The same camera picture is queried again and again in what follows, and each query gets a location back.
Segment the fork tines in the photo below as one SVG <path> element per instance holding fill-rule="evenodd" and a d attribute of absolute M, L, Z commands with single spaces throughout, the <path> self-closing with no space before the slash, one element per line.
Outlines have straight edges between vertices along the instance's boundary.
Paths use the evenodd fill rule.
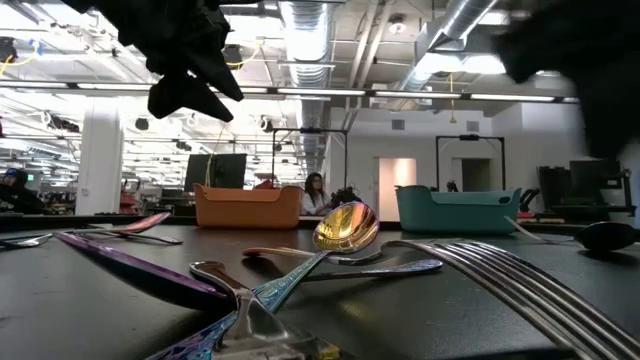
<path fill-rule="evenodd" d="M 640 343 L 531 263 L 483 243 L 394 242 L 430 253 L 496 295 L 561 348 L 583 359 L 640 360 Z"/>

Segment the table surface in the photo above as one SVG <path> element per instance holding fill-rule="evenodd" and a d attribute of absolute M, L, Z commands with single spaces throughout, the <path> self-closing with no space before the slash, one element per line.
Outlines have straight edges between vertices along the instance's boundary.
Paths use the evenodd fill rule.
<path fill-rule="evenodd" d="M 251 287 L 302 261 L 276 256 L 243 260 L 243 249 L 313 250 L 311 230 L 159 226 L 149 233 L 185 242 L 165 246 L 114 238 L 100 241 L 184 274 L 189 262 L 220 261 Z M 396 239 L 434 241 L 386 231 L 358 256 Z M 475 239 L 528 259 L 640 337 L 639 245 L 594 258 L 575 243 Z M 385 264 L 425 257 L 407 251 Z M 345 268 L 322 264 L 316 272 L 338 270 Z M 443 359 L 552 346 L 497 298 L 446 265 L 439 274 L 399 280 L 302 284 L 278 316 L 363 359 Z M 34 249 L 0 250 L 0 359 L 140 359 L 215 320 L 129 287 L 58 240 Z"/>

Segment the white column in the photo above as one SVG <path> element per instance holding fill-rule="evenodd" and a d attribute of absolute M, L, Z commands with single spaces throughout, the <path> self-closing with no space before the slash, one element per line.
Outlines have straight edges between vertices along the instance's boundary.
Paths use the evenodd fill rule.
<path fill-rule="evenodd" d="M 87 98 L 76 215 L 119 211 L 124 124 L 118 105 L 115 98 Z"/>

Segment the person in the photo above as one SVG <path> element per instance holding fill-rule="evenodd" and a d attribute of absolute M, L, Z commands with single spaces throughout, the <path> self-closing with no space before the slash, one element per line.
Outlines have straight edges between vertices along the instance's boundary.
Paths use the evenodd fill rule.
<path fill-rule="evenodd" d="M 7 169 L 0 184 L 0 212 L 42 214 L 45 205 L 25 187 L 29 174 L 21 169 Z"/>
<path fill-rule="evenodd" d="M 302 197 L 302 215 L 327 215 L 331 211 L 331 199 L 323 187 L 322 175 L 313 173 L 307 176 Z"/>

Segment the computer monitor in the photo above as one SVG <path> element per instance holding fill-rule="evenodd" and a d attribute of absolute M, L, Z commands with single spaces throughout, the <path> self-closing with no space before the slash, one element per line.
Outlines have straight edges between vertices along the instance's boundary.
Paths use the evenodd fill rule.
<path fill-rule="evenodd" d="M 621 189 L 620 162 L 615 160 L 571 161 L 571 185 L 574 188 Z"/>
<path fill-rule="evenodd" d="M 244 187 L 247 154 L 190 155 L 184 181 L 185 192 L 193 192 L 193 184 L 205 184 L 209 161 L 209 186 L 227 189 Z"/>

